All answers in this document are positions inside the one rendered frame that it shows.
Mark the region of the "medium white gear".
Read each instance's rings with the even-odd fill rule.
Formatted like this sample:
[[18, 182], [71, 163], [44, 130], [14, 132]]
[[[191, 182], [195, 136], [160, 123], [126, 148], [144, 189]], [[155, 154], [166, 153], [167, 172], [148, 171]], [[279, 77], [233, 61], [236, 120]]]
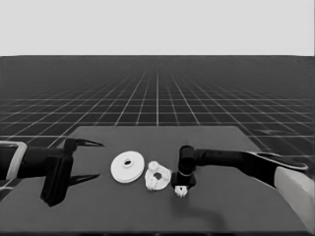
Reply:
[[177, 191], [174, 191], [175, 194], [180, 198], [184, 198], [188, 193], [187, 187], [186, 186], [178, 186], [177, 188], [178, 188]]

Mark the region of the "large thick white disc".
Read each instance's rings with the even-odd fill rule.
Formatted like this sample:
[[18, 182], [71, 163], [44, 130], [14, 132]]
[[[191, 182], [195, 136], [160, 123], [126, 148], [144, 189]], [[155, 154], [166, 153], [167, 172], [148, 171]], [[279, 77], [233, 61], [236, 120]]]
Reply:
[[131, 183], [138, 179], [145, 168], [143, 156], [133, 150], [123, 151], [111, 162], [110, 173], [119, 183]]

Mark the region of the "white round carrier with pins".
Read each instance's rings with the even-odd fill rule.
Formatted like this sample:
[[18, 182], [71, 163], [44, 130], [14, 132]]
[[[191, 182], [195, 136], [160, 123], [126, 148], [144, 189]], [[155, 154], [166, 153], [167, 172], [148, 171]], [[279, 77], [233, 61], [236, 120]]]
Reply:
[[150, 181], [151, 179], [157, 179], [157, 187], [155, 191], [163, 190], [170, 182], [169, 180], [163, 180], [161, 177], [161, 169], [163, 168], [163, 165], [159, 165], [159, 169], [157, 171], [151, 171], [149, 168], [147, 169], [145, 173], [145, 184]]

